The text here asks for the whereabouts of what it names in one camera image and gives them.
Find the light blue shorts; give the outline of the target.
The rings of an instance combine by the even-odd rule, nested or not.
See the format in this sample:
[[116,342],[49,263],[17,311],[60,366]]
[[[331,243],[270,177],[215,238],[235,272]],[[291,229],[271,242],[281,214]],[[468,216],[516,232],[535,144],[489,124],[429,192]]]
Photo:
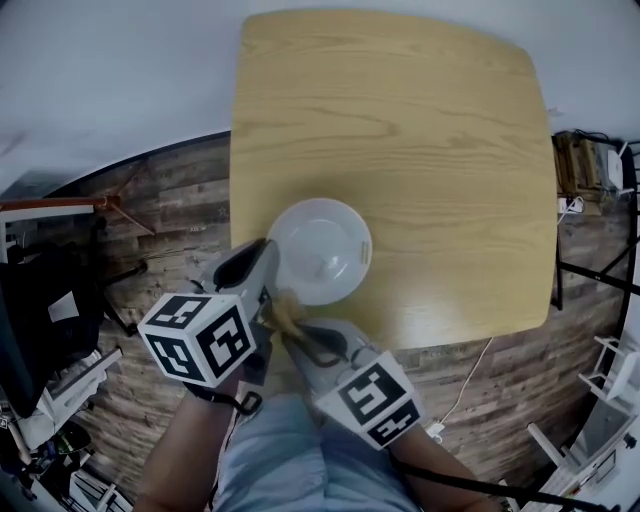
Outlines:
[[338,423],[317,425],[298,395],[239,421],[219,464],[213,512],[420,512],[384,451]]

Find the person's left hand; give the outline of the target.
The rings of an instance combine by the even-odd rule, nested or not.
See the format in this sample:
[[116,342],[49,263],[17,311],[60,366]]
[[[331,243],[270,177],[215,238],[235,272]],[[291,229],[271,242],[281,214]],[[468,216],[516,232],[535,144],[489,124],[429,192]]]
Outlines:
[[250,325],[251,334],[256,343],[255,350],[244,360],[244,381],[251,385],[263,386],[271,360],[274,331],[258,324]]

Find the white wooden chair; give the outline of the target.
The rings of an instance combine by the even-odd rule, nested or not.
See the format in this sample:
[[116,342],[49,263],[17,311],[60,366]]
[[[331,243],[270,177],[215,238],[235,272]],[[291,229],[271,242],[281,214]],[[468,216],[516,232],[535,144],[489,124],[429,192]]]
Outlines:
[[640,367],[640,345],[607,336],[595,336],[601,348],[594,368],[589,373],[579,373],[578,378],[600,400],[613,405],[622,399],[626,391],[636,390],[632,383],[637,367]]
[[576,442],[572,448],[562,447],[558,450],[535,423],[529,423],[527,431],[558,469],[571,479],[577,479],[587,461],[586,451],[581,443]]

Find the tan sponge cloth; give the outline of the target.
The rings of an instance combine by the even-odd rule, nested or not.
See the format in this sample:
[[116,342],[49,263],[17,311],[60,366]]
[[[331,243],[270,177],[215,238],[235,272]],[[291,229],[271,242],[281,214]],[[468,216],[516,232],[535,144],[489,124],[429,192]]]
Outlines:
[[304,340],[305,334],[297,322],[305,318],[303,306],[292,290],[281,290],[263,309],[265,323],[279,332],[296,340]]

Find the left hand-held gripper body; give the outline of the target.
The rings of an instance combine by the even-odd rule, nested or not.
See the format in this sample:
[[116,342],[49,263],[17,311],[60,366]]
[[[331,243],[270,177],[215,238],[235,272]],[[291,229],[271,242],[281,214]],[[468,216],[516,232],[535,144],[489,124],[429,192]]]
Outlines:
[[209,293],[192,280],[164,294],[138,324],[138,331],[162,373],[185,384],[213,389],[255,350],[250,325],[258,324],[259,301],[232,293]]

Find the red-brown wooden coat rack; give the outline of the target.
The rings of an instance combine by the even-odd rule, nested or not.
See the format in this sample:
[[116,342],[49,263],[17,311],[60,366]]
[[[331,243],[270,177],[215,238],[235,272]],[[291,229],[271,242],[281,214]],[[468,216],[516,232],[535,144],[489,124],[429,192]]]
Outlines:
[[0,227],[4,229],[7,223],[88,214],[93,213],[95,210],[115,211],[146,233],[155,234],[154,230],[122,208],[121,199],[117,195],[0,201]]

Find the black office chair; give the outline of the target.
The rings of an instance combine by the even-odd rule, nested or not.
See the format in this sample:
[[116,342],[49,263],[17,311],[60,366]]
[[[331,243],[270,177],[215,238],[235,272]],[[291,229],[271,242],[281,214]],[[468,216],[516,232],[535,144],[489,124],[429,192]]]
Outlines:
[[101,275],[98,219],[84,245],[37,243],[23,251],[23,263],[0,263],[0,389],[20,417],[36,409],[55,372],[97,349],[100,326],[125,324],[108,301],[107,287],[147,271],[147,263],[109,278]]

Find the white round plate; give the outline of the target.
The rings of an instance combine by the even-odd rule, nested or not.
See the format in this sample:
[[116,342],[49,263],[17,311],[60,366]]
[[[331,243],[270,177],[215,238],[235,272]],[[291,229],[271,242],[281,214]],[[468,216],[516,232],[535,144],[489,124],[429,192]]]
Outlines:
[[364,281],[371,265],[370,230],[356,210],[328,198],[303,200],[272,224],[268,238],[280,263],[276,286],[304,306],[345,299]]

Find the white router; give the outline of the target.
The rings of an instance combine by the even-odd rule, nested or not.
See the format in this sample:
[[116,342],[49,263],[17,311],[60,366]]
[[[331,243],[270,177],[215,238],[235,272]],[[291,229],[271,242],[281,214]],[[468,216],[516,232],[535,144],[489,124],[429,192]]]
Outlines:
[[624,190],[622,155],[627,146],[628,143],[624,142],[619,151],[613,149],[609,149],[607,151],[607,178],[617,192],[622,192]]

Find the black metal stand frame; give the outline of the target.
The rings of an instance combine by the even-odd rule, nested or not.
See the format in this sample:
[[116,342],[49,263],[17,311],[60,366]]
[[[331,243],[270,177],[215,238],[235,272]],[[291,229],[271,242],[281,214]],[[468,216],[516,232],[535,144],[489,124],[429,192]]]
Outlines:
[[[624,144],[620,139],[610,139],[603,133],[584,132],[575,130],[572,133],[580,134],[594,141],[599,141],[610,146],[610,149],[619,151]],[[636,260],[640,256],[640,188],[637,173],[640,171],[635,166],[633,152],[634,147],[640,150],[640,140],[627,142],[628,146],[622,155],[624,172],[624,190],[617,192],[608,181],[605,190],[594,195],[574,195],[559,197],[573,198],[581,196],[586,204],[582,214],[564,214],[558,219],[556,249],[555,249],[555,275],[552,285],[550,304],[557,310],[564,308],[564,277],[579,276],[593,283],[599,283],[617,289],[622,294],[622,303],[619,308],[617,321],[613,328],[613,335],[620,338],[623,335],[627,314],[632,297],[640,298],[640,263]],[[567,262],[562,256],[562,230],[571,226],[572,219],[605,219],[614,215],[624,215],[628,221],[628,230],[624,248],[606,264],[599,268],[593,266],[578,265]]]

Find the person's left forearm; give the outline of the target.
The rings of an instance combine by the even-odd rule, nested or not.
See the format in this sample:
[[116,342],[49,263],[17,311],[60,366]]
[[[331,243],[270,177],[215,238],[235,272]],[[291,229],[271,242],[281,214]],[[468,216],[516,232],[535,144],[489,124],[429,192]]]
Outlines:
[[133,512],[204,512],[234,408],[185,393],[143,468]]

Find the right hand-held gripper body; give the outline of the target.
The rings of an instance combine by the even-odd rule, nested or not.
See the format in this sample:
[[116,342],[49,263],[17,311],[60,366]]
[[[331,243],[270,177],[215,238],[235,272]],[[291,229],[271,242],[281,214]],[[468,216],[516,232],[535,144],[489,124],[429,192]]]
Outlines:
[[407,433],[425,414],[416,389],[389,351],[353,371],[315,405],[376,450]]

